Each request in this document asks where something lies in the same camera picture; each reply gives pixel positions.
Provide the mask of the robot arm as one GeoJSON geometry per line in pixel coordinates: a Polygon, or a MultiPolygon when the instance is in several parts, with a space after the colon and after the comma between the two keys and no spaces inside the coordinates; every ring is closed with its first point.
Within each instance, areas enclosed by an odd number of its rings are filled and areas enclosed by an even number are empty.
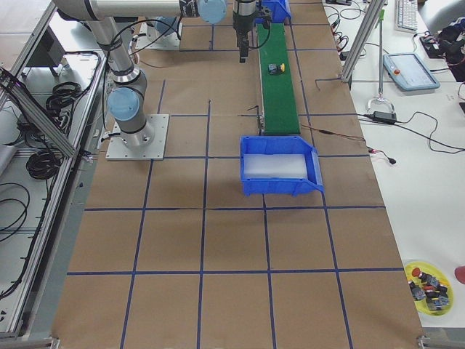
{"type": "Polygon", "coordinates": [[[227,14],[226,1],[56,1],[57,8],[88,23],[102,51],[108,56],[116,89],[108,97],[108,109],[119,126],[127,148],[142,148],[154,142],[156,131],[143,111],[147,79],[134,63],[117,30],[115,17],[199,17],[217,24],[227,14]]]}
{"type": "Polygon", "coordinates": [[[146,37],[154,49],[178,49],[182,26],[178,17],[154,17],[147,21],[146,37]]]}

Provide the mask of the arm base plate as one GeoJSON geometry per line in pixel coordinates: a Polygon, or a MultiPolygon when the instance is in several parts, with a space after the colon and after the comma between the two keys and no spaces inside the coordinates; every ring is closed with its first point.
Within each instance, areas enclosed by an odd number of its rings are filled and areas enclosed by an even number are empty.
{"type": "Polygon", "coordinates": [[[177,51],[180,48],[180,40],[176,33],[172,33],[168,36],[162,36],[157,41],[155,36],[143,36],[140,34],[137,38],[135,49],[154,49],[161,51],[177,51]]]}
{"type": "Polygon", "coordinates": [[[146,125],[138,133],[128,134],[121,130],[115,121],[106,159],[108,161],[163,161],[166,149],[166,137],[169,128],[169,114],[148,114],[146,125]]]}

